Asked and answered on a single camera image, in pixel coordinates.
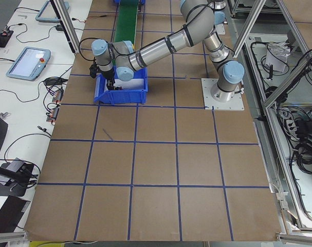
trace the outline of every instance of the blue bin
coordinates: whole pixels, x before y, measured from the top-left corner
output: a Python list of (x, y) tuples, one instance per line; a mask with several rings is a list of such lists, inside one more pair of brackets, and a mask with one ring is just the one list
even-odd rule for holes
[(120, 3), (120, 0), (114, 0), (114, 2), (115, 2), (116, 4), (118, 4), (118, 3)]
[(123, 90), (106, 90), (105, 78), (100, 74), (96, 79), (94, 102), (100, 101), (105, 104), (119, 103), (142, 103), (146, 102), (146, 93), (148, 92), (148, 74), (146, 68), (140, 69), (134, 73), (133, 79), (143, 79), (136, 89), (132, 81), (122, 82)]

